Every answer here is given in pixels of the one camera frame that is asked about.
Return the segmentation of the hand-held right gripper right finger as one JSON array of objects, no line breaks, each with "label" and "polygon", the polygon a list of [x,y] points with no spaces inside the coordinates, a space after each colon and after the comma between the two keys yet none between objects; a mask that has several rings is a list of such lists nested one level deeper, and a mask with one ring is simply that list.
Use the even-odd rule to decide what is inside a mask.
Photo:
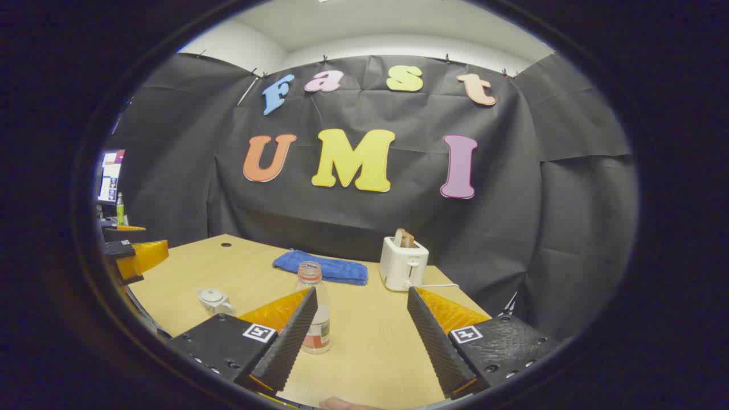
[{"label": "hand-held right gripper right finger", "polygon": [[408,312],[446,399],[522,374],[559,345],[512,314],[490,318],[421,286],[409,288]]}]

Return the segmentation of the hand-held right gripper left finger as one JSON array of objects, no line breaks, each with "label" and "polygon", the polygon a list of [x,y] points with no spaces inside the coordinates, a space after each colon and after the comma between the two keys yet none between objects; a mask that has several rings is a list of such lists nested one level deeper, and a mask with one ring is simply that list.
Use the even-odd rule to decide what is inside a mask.
[{"label": "hand-held right gripper left finger", "polygon": [[285,387],[317,309],[317,289],[310,286],[242,317],[215,314],[167,345],[200,370],[276,394]]}]

